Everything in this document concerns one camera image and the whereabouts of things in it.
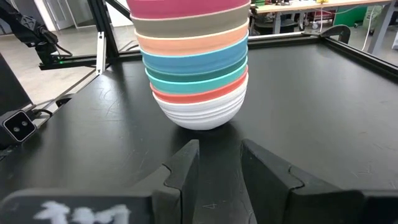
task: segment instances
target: black tabletop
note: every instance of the black tabletop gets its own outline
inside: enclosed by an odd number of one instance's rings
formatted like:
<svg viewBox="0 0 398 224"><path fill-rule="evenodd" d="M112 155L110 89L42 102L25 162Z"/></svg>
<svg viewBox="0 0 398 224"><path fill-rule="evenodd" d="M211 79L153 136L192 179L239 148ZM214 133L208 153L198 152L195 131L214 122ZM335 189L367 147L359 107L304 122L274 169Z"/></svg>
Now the black tabletop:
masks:
<svg viewBox="0 0 398 224"><path fill-rule="evenodd" d="M0 196L31 187L128 188L199 139L194 223L248 223L243 138L338 187L394 189L397 96L396 84L323 45L250 50L240 112L214 130L191 131L160 110L142 62L116 64L0 162Z"/></svg>

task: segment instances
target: gray floor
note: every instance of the gray floor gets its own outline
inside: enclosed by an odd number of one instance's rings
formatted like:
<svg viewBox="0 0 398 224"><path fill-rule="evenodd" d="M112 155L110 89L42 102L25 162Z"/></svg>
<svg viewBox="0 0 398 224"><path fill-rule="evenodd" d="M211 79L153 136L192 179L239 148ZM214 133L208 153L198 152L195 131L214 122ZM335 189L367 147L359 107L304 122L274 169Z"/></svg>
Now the gray floor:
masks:
<svg viewBox="0 0 398 224"><path fill-rule="evenodd" d="M379 55L380 58L395 65L398 65L398 50L392 50L391 47L397 30L398 27L389 27ZM59 38L59 44L74 55L96 53L96 27L65 29L56 32L56 35ZM128 49L137 43L133 26L114 28L114 36L119 50ZM361 49L365 36L365 28L352 29L349 44ZM367 45L369 45L371 38L368 38ZM93 70L92 68L79 67L41 71L38 68L40 59L35 50L28 49L13 35L0 37L0 52L34 103L40 103L57 97ZM90 78L76 87L74 91L77 91L79 87L90 81Z"/></svg>

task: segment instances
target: desk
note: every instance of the desk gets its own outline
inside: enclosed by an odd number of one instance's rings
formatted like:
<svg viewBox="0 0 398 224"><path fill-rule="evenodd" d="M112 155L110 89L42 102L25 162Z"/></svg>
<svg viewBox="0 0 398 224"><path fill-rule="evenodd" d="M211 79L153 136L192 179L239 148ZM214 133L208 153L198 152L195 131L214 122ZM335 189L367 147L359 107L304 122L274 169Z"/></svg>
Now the desk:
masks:
<svg viewBox="0 0 398 224"><path fill-rule="evenodd" d="M249 46L243 107L210 131L163 114L142 61L115 63L0 162L0 198L32 187L126 189L191 139L200 141L193 223L255 223L244 138L344 189L398 187L397 84L318 37L285 38Z"/></svg>
<svg viewBox="0 0 398 224"><path fill-rule="evenodd" d="M394 3L396 0L329 0L329 2L319 4L315 1L292 1L290 6L266 5L258 6L256 11L258 14L276 12L274 19L274 33L280 32L280 16L283 14L300 13L302 19L304 12L314 11L315 9L330 10L338 7L355 7L358 5L387 4L381 12L380 19L377 20L376 29L373 34L372 41L369 45L368 52L370 54L378 54L381 48L382 40L386 34L388 23L392 13L395 10Z"/></svg>

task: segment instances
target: peach bowl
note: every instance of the peach bowl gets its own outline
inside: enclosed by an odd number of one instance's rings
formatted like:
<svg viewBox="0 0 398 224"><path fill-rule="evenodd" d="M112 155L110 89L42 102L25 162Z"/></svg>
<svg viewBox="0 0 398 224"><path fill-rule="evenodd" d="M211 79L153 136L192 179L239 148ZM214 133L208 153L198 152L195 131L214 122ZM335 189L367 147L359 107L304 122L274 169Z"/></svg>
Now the peach bowl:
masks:
<svg viewBox="0 0 398 224"><path fill-rule="evenodd" d="M222 86L215 90L206 91L203 93L196 94L169 94L163 93L157 90L152 84L150 84L150 88L154 92L154 94L161 100L169 103L198 103L202 101L208 101L214 98L218 98L225 94L228 94L237 87L241 86L244 83L246 76L248 76L248 71L244 72L237 80Z"/></svg>
<svg viewBox="0 0 398 224"><path fill-rule="evenodd" d="M157 55L190 55L210 52L239 42L248 32L249 19L246 23L227 31L182 38L147 37L137 33L140 48Z"/></svg>

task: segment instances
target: blue bowl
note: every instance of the blue bowl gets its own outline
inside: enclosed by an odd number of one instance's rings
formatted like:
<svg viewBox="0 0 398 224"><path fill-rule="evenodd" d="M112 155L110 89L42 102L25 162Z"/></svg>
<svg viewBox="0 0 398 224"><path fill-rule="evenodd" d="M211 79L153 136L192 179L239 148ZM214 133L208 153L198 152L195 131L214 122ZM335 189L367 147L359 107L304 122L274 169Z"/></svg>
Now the blue bowl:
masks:
<svg viewBox="0 0 398 224"><path fill-rule="evenodd" d="M203 81L203 80L210 80L212 78L221 77L225 74L231 73L231 72L235 71L236 69L238 69L243 64L246 64L247 62L248 61L246 59L246 55L243 55L243 57L235 64L232 64L230 66L227 66L227 67L219 69L219 70L206 72L206 73L176 75L176 74L159 72L159 71L153 70L149 67L147 67L147 73L156 79L169 81L169 82L197 82L197 81Z"/></svg>
<svg viewBox="0 0 398 224"><path fill-rule="evenodd" d="M176 75L207 73L238 62L248 52L248 36L238 43L203 54L184 56L155 55L141 49L144 65L152 70Z"/></svg>
<svg viewBox="0 0 398 224"><path fill-rule="evenodd" d="M147 69L145 69L145 72L153 86L161 92L170 94L194 94L215 90L235 81L245 72L247 62L248 58L246 57L245 63L243 63L235 71L227 73L226 75L223 75L221 77L216 77L210 80L203 80L199 82L169 82L152 77L148 73Z"/></svg>

